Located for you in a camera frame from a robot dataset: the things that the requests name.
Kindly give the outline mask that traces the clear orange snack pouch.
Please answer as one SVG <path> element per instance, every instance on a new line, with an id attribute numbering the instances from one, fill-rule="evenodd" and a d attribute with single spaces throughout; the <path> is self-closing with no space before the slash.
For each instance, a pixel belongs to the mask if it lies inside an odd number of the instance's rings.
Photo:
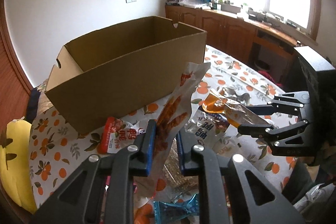
<path id="1" fill-rule="evenodd" d="M 224 114 L 228 122 L 235 128 L 238 128 L 242 124 L 266 125 L 269 127 L 272 125 L 240 102 L 227 98 L 214 89 L 209 91 L 209 94 L 202 104 L 202 108 L 207 113 Z"/>

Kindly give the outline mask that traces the brown sesame bar pack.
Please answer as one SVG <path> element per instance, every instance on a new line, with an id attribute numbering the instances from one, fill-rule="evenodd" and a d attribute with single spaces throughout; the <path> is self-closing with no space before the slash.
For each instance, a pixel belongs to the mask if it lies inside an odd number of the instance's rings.
<path id="1" fill-rule="evenodd" d="M 198 185 L 198 178 L 195 176 L 183 176 L 179 167 L 177 145 L 173 144 L 163 166 L 163 174 L 168 185 L 175 192 L 185 192 L 195 189 Z"/>

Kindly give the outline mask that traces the white orange snack bag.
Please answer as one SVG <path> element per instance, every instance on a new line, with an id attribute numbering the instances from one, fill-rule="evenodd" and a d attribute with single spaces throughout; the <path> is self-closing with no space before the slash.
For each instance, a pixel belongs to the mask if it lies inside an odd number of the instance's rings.
<path id="1" fill-rule="evenodd" d="M 191 97 L 210 67 L 210 63 L 187 63 L 181 73 L 177 86 L 157 119 L 150 175 L 135 178 L 138 197 L 151 198 L 154 196 L 157 181 L 161 176 L 173 139 L 191 118 Z"/>

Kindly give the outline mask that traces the white blue snack bag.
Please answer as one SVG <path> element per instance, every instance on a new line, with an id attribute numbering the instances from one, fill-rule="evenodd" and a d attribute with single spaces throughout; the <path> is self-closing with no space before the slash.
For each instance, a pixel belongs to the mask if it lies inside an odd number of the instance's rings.
<path id="1" fill-rule="evenodd" d="M 224 114 L 208 113 L 199 106 L 194 116 L 185 124 L 185 130 L 195 135 L 200 145 L 214 148 L 229 126 Z"/>

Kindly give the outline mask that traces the orange print bedsheet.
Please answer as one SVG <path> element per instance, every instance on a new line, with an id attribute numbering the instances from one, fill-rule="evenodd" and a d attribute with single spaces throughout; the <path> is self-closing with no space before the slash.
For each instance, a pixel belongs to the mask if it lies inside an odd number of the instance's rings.
<path id="1" fill-rule="evenodd" d="M 223 91 L 244 105 L 262 105 L 282 90 L 252 68 L 232 56 L 206 46 L 205 62 L 211 67 L 191 97 L 193 110 L 201 107 L 211 89 Z M 34 200 L 41 206 L 65 179 L 96 152 L 103 130 L 79 135 L 59 114 L 46 95 L 41 94 L 37 116 L 31 127 L 29 168 Z M 214 143 L 222 156 L 242 154 L 280 192 L 296 198 L 310 182 L 310 174 L 297 158 L 274 156 L 268 145 L 250 136 L 239 135 L 229 127 Z M 156 201 L 181 202 L 196 193 L 198 180 L 183 177 L 178 169 L 177 150 L 173 148 L 159 178 Z"/>

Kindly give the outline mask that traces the wooden cabinet counter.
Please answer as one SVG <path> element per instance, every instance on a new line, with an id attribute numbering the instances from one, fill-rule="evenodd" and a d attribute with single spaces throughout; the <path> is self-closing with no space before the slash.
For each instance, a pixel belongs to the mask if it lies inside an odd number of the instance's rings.
<path id="1" fill-rule="evenodd" d="M 192 9 L 165 5 L 168 19 L 201 28 L 207 32 L 207 44 L 245 64 L 256 60 L 262 47 L 277 56 L 285 67 L 294 60 L 297 41 L 272 27 L 254 20 L 217 10 Z"/>

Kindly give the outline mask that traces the blue candy wrapper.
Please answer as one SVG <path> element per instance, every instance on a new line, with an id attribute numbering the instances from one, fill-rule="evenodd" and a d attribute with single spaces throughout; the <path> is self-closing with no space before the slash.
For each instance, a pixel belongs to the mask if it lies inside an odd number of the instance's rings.
<path id="1" fill-rule="evenodd" d="M 199 215 L 199 194 L 189 200 L 177 203 L 153 202 L 155 223 L 173 223 L 190 216 Z"/>

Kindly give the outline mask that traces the red white snack packet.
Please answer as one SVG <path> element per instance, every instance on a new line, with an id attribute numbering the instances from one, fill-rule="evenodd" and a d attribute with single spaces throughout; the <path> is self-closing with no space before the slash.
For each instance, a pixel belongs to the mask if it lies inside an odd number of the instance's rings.
<path id="1" fill-rule="evenodd" d="M 109 117 L 97 147 L 98 153 L 117 153 L 122 148 L 133 144 L 138 135 L 146 132 L 147 124 L 147 121 L 131 124 L 121 119 Z"/>

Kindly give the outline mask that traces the yellow plush toy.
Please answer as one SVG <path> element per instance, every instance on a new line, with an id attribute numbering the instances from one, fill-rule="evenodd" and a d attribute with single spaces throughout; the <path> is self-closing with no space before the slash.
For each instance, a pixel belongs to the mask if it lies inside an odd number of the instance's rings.
<path id="1" fill-rule="evenodd" d="M 1 132 L 1 183 L 18 206 L 33 214 L 37 206 L 30 182 L 30 128 L 29 122 L 15 119 Z"/>

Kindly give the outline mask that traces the brown cardboard box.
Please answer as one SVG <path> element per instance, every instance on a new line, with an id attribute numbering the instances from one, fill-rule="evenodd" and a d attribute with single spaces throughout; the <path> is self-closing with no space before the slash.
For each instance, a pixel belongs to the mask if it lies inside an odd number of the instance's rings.
<path id="1" fill-rule="evenodd" d="M 81 134 L 173 92 L 188 63 L 201 64 L 207 33 L 148 16 L 80 36 L 62 46 L 45 94 Z"/>

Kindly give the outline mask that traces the wooden wardrobe door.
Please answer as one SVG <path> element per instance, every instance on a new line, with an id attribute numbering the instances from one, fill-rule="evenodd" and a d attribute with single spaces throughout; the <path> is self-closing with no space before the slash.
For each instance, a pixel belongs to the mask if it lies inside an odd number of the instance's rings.
<path id="1" fill-rule="evenodd" d="M 5 15 L 5 2 L 1 0 L 1 130 L 13 119 L 26 114 L 33 88 L 23 71 L 12 44 Z"/>

